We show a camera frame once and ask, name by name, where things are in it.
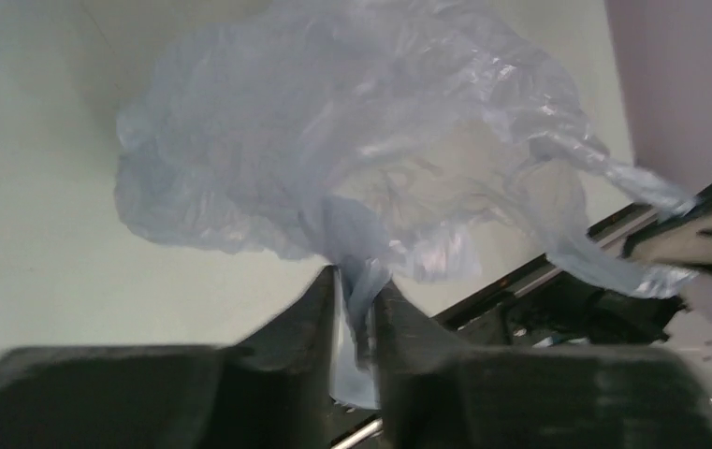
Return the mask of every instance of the wall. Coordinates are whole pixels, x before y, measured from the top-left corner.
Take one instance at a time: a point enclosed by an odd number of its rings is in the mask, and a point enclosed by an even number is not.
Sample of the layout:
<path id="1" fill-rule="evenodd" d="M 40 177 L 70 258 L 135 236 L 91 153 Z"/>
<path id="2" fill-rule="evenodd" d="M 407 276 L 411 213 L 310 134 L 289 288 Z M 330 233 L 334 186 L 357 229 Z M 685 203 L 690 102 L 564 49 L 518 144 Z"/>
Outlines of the wall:
<path id="1" fill-rule="evenodd" d="M 638 162 L 712 182 L 712 1 L 606 0 Z M 712 278 L 687 292 L 712 319 Z"/>

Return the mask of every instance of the white tabletop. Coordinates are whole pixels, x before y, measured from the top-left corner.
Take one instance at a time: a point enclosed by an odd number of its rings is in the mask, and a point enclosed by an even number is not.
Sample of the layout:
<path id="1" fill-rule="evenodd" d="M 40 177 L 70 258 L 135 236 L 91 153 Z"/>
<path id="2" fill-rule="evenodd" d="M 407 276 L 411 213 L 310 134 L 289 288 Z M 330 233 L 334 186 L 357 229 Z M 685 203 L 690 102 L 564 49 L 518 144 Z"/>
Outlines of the white tabletop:
<path id="1" fill-rule="evenodd" d="M 631 160 L 603 2 L 494 0 L 573 73 L 600 136 Z M 286 307 L 323 265 L 270 253 L 164 248 L 120 224 L 114 114 L 154 58 L 248 0 L 0 0 L 0 351 L 30 344 L 229 343 Z M 593 221 L 628 201 L 587 180 Z M 484 274 L 400 285 L 441 311 L 540 253 L 513 229 L 474 230 Z"/>

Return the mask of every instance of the crumpled plastic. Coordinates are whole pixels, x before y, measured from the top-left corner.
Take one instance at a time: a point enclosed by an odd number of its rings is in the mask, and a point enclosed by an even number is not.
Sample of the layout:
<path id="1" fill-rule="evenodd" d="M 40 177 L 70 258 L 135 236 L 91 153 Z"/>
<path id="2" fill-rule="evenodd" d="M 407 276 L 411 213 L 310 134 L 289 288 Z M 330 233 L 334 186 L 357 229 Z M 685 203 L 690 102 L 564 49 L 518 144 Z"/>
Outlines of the crumpled plastic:
<path id="1" fill-rule="evenodd" d="M 692 276 L 618 260 L 586 237 L 579 172 L 662 213 L 695 200 L 609 157 L 570 76 L 484 0 L 276 0 L 171 45 L 117 128 L 116 204 L 132 232 L 321 254 L 347 267 L 353 341 L 391 273 L 478 273 L 468 227 L 486 221 L 624 294 L 669 297 Z"/>

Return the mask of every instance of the translucent plastic bag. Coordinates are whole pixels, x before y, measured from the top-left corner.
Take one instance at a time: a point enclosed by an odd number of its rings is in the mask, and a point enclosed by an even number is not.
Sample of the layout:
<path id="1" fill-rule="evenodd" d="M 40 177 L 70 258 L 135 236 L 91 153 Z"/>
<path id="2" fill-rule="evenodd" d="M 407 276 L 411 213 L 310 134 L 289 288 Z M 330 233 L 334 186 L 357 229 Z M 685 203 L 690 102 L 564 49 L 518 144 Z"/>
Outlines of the translucent plastic bag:
<path id="1" fill-rule="evenodd" d="M 518 226 L 553 263 L 622 293 L 667 297 L 690 277 L 585 236 L 579 170 L 664 213 L 694 200 L 612 160 L 568 74 L 484 0 L 276 0 L 171 46 L 118 134 L 116 201 L 134 233 L 322 254 L 352 278 L 356 340 L 389 273 L 478 272 L 478 222 Z"/>

